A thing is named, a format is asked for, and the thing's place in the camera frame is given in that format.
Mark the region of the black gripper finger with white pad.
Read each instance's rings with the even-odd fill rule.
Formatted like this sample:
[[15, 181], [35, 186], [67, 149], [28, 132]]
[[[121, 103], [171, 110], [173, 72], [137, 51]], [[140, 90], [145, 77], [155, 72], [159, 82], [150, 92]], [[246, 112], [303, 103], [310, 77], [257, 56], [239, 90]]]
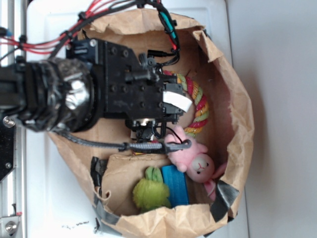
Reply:
[[190, 107], [191, 99], [186, 96], [181, 84], [166, 83], [164, 85], [162, 122], [177, 123]]

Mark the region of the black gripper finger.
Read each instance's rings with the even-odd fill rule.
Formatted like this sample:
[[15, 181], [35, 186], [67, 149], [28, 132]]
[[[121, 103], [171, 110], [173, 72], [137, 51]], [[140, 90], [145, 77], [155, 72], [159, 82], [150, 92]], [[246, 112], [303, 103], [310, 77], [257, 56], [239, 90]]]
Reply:
[[147, 143], [163, 139], [166, 135], [166, 123], [155, 120], [126, 120], [126, 126], [131, 130], [131, 139], [137, 143]]

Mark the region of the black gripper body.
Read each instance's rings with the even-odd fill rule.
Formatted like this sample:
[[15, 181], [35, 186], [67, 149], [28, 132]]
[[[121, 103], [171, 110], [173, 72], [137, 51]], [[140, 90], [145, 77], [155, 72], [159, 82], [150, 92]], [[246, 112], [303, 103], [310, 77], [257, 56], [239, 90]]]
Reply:
[[162, 77], [143, 67], [131, 48], [98, 39], [73, 41], [67, 59], [86, 64], [103, 118], [163, 120]]

